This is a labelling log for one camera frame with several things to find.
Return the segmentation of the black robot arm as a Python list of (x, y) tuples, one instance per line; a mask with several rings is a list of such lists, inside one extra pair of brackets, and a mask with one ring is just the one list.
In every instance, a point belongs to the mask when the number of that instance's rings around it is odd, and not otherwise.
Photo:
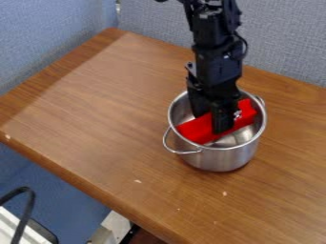
[(248, 44), (236, 29), (242, 11), (235, 0), (178, 0), (192, 32), (195, 61), (186, 66), (187, 93), (195, 117), (211, 113), (214, 133), (234, 126)]

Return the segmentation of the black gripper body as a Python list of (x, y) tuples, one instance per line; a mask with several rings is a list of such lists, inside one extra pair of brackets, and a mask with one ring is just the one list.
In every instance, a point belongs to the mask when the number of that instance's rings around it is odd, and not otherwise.
[(187, 87), (203, 91), (208, 101), (240, 97), (236, 80), (242, 76), (239, 51), (194, 49), (195, 61), (186, 67)]

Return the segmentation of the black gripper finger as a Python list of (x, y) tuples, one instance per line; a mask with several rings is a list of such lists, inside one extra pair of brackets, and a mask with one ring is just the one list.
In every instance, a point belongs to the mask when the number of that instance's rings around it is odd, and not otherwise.
[(234, 126), (238, 109), (238, 97), (214, 99), (210, 101), (212, 133), (218, 134), (230, 130)]
[(210, 103), (204, 97), (204, 93), (202, 90), (196, 89), (195, 87), (188, 86), (187, 94), (188, 94), (192, 114), (195, 117), (200, 117), (207, 112), (210, 112)]

